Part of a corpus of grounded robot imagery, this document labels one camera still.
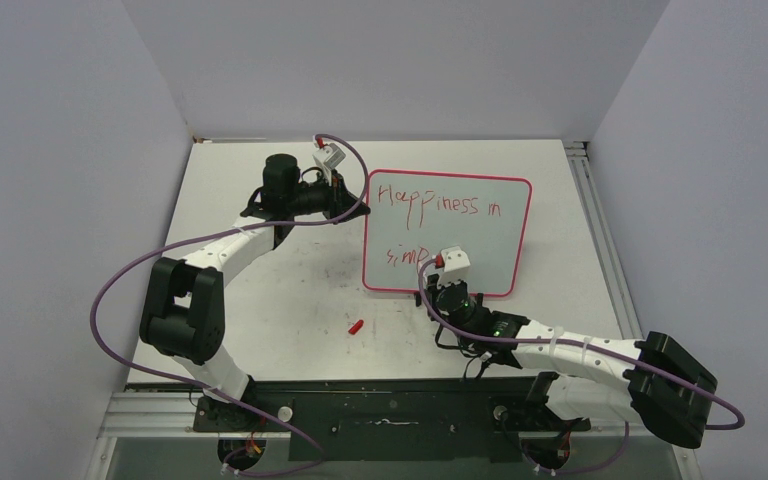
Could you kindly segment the pink framed whiteboard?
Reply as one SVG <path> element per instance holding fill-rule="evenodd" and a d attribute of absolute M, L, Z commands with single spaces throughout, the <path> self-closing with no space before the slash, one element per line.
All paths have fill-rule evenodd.
<path fill-rule="evenodd" d="M 378 169 L 369 176 L 362 283 L 411 292 L 417 269 L 450 247 L 471 266 L 474 293 L 504 297 L 516 284 L 532 199 L 525 178 Z"/>

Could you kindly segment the red marker cap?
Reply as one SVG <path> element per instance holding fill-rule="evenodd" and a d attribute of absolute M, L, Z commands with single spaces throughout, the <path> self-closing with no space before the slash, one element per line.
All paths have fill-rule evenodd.
<path fill-rule="evenodd" d="M 356 335 L 364 326 L 365 322 L 363 319 L 359 319 L 356 321 L 353 325 L 351 325 L 347 331 L 349 335 Z"/>

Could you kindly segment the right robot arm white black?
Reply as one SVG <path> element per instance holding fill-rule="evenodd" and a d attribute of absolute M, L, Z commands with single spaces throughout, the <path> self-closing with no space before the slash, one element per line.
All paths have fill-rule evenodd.
<path fill-rule="evenodd" d="M 529 421 L 605 419 L 641 424 L 670 444 L 700 447 L 716 377 L 661 332 L 617 340 L 567 332 L 522 315 L 492 310 L 463 281 L 422 279 L 417 299 L 457 348 L 486 364 L 531 369 L 546 380 L 525 402 Z"/>

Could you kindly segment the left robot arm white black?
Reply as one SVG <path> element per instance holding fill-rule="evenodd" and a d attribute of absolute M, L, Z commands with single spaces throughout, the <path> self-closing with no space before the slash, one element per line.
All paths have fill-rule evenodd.
<path fill-rule="evenodd" d="M 319 148 L 313 154 L 316 177 L 307 182 L 294 156 L 269 156 L 262 184 L 231 235 L 180 259 L 162 257 L 153 264 L 139 337 L 201 382 L 199 416 L 236 431 L 257 422 L 255 381 L 223 345 L 225 288 L 254 260 L 280 246 L 297 217 L 320 213 L 342 223 L 369 214 L 337 170 L 344 157 L 334 144 Z"/>

